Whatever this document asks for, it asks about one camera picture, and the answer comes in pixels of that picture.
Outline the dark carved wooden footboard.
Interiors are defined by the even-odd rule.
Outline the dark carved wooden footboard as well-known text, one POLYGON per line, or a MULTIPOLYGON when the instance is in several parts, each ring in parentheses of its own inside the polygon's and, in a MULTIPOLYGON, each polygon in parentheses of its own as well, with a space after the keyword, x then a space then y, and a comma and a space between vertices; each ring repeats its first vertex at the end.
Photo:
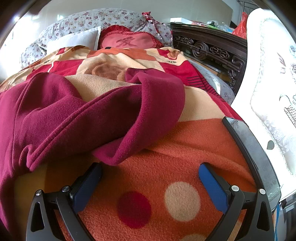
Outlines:
POLYGON ((173 47, 187 57, 227 75, 226 83, 237 94, 247 63, 247 41, 213 28, 171 23, 173 47))

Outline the white pillow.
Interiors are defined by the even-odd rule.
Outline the white pillow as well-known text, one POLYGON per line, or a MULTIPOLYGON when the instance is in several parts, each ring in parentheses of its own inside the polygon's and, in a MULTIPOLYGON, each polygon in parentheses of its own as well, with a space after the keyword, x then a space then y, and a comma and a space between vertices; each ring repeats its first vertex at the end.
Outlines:
POLYGON ((65 47, 75 47, 78 45, 88 47, 91 50, 98 49, 101 27, 95 27, 79 33, 71 33, 47 43, 47 55, 65 47))

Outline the red plastic bag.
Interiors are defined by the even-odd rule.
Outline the red plastic bag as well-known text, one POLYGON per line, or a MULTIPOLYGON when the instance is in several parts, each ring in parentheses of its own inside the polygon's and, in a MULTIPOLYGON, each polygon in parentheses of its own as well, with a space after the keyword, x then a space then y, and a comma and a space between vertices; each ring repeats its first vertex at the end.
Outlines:
POLYGON ((239 25, 232 32, 233 35, 236 35, 236 36, 241 37, 243 39, 247 38, 247 33, 246 33, 247 32, 247 26, 246 26, 247 25, 247 18, 248 18, 248 14, 243 12, 239 25))

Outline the maroon fleece garment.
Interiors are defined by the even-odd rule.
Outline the maroon fleece garment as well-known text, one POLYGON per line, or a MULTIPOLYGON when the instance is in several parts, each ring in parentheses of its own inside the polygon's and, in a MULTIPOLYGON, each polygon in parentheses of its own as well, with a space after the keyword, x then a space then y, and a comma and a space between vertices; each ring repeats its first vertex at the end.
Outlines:
POLYGON ((65 77, 41 72, 1 93, 1 223, 20 237, 14 211, 18 176, 41 164, 93 152, 118 165, 178 122, 182 80, 155 69, 129 69, 128 85, 84 101, 65 77))

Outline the red heart pillow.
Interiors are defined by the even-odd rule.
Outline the red heart pillow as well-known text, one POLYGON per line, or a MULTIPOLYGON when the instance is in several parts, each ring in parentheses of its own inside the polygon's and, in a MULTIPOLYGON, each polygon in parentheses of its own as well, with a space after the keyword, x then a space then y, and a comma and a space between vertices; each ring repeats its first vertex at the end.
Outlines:
POLYGON ((100 49, 114 48, 162 48, 164 45, 148 32, 133 32, 120 25, 112 25, 101 31, 98 45, 100 49))

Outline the floral quilt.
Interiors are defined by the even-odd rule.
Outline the floral quilt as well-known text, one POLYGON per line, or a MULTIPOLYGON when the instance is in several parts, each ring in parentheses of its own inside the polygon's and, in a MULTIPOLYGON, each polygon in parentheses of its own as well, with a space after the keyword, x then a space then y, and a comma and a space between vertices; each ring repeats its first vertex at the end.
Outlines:
POLYGON ((72 33, 79 33, 100 26, 103 30, 119 25, 133 32, 148 32, 158 39, 165 47, 172 46, 171 29, 158 22, 148 14, 115 8, 100 8, 82 11, 69 15, 49 27, 46 27, 39 37, 21 54, 22 68, 29 66, 47 55, 47 43, 72 33))

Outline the white embroidered cushion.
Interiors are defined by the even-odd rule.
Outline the white embroidered cushion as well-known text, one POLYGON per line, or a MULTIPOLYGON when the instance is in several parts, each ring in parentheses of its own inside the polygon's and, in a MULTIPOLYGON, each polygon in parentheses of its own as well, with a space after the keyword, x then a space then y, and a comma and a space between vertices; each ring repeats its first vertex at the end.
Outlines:
POLYGON ((270 10, 247 19, 247 65, 231 104, 269 157, 281 199, 295 193, 295 41, 270 10))

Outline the orange red patterned blanket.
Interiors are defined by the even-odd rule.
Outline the orange red patterned blanket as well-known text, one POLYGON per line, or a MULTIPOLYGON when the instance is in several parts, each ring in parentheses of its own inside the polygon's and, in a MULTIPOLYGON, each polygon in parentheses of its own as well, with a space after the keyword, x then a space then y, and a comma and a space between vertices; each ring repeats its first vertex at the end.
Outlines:
POLYGON ((68 79, 88 102, 127 86, 129 69, 155 69, 182 80, 185 105, 178 122, 118 165, 85 152, 18 176, 13 191, 20 237, 13 240, 25 238, 35 190, 58 191, 93 162, 102 164, 103 177, 79 216, 95 240, 205 240, 221 212, 198 178, 203 162, 230 184, 255 190, 248 165, 222 123, 238 114, 176 49, 62 48, 6 79, 1 93, 48 72, 68 79))

